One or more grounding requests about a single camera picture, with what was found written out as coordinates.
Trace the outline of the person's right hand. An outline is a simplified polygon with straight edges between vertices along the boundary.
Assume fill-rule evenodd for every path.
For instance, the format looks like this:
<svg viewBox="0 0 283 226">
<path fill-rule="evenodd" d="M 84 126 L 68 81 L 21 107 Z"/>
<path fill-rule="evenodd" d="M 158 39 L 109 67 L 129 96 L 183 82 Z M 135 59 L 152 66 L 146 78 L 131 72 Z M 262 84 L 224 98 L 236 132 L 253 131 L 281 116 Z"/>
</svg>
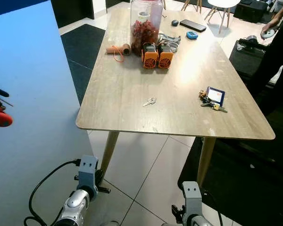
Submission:
<svg viewBox="0 0 283 226">
<path fill-rule="evenodd" d="M 274 23 L 270 29 L 274 30 L 275 32 L 278 32 L 282 26 L 283 26 L 283 17 L 281 17 L 277 23 Z"/>
</svg>

